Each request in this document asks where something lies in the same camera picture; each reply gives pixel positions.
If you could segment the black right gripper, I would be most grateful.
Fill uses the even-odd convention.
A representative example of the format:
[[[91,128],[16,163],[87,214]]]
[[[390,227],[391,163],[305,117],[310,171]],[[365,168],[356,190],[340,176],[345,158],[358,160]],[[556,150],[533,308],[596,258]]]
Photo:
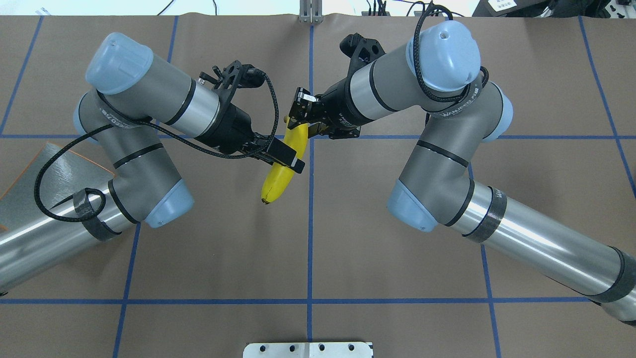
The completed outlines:
[[[297,88],[288,114],[288,129],[308,124],[309,134],[327,135],[332,140],[358,138],[360,126],[354,124],[358,113],[353,110],[349,79],[342,79],[317,96],[305,88]]]

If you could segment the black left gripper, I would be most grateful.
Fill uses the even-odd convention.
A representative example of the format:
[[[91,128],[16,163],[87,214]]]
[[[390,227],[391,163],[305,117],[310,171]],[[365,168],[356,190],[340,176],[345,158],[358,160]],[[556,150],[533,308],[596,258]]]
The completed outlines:
[[[305,167],[305,162],[296,150],[283,141],[277,138],[271,141],[265,137],[255,138],[250,116],[233,104],[229,104],[223,115],[216,118],[213,127],[198,136],[197,141],[222,154],[254,152],[249,157],[269,165],[282,165],[295,173],[302,173]]]

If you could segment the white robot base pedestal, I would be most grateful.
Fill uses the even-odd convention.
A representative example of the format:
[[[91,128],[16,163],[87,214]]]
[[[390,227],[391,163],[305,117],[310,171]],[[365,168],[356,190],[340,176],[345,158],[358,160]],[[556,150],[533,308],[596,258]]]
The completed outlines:
[[[368,342],[287,342],[248,344],[243,358],[373,358]]]

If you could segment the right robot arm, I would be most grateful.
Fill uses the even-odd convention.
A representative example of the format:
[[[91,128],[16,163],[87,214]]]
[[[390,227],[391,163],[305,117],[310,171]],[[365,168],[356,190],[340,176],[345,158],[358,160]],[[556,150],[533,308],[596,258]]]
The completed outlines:
[[[347,76],[321,94],[299,88],[289,128],[308,124],[311,136],[352,138],[363,125],[419,106],[427,121],[390,194],[390,213],[427,233],[438,224],[450,227],[634,326],[634,257],[467,175],[478,146],[508,129],[513,107],[489,80],[465,25],[418,23],[412,38],[388,54],[377,40],[355,33],[340,50],[350,59]]]

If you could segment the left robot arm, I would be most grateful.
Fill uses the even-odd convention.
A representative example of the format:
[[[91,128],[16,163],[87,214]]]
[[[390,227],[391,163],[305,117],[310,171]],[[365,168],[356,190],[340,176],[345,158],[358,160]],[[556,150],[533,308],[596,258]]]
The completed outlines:
[[[39,170],[30,197],[42,218],[1,236],[1,294],[58,263],[146,222],[161,227],[193,207],[194,199],[158,132],[223,159],[253,157],[301,173],[299,150],[254,132],[250,116],[232,104],[237,89],[268,84],[268,75],[233,61],[197,80],[146,45],[114,32],[98,47],[85,79],[90,91],[74,113],[82,135]],[[74,145],[91,138],[113,163],[113,179],[62,195],[55,205],[41,197],[45,172]]]

